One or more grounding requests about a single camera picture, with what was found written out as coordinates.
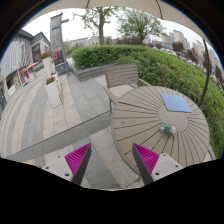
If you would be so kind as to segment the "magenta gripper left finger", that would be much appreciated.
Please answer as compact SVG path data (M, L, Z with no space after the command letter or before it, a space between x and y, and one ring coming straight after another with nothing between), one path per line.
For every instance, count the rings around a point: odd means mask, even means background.
M43 167L43 170L80 185L90 156L91 144L88 143L65 156L57 155Z

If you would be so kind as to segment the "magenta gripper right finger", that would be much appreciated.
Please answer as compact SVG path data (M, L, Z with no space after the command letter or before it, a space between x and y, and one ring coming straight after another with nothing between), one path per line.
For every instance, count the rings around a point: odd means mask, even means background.
M157 154L136 143L133 144L132 154L145 185L182 169L168 154Z

